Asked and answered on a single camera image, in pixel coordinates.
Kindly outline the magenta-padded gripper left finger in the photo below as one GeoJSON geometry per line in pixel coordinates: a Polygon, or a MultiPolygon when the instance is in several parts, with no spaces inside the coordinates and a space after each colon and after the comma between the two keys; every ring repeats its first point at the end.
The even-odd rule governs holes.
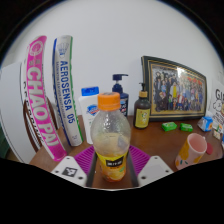
{"type": "Polygon", "coordinates": [[[90,146],[76,156],[66,156],[51,173],[82,187],[91,187],[97,155],[90,146]]]}

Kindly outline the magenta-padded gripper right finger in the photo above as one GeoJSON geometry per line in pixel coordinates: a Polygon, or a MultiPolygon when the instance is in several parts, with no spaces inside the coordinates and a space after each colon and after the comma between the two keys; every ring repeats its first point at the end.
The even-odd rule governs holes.
{"type": "Polygon", "coordinates": [[[134,187],[143,187],[173,173],[158,155],[150,156],[134,146],[129,147],[127,162],[134,187]]]}

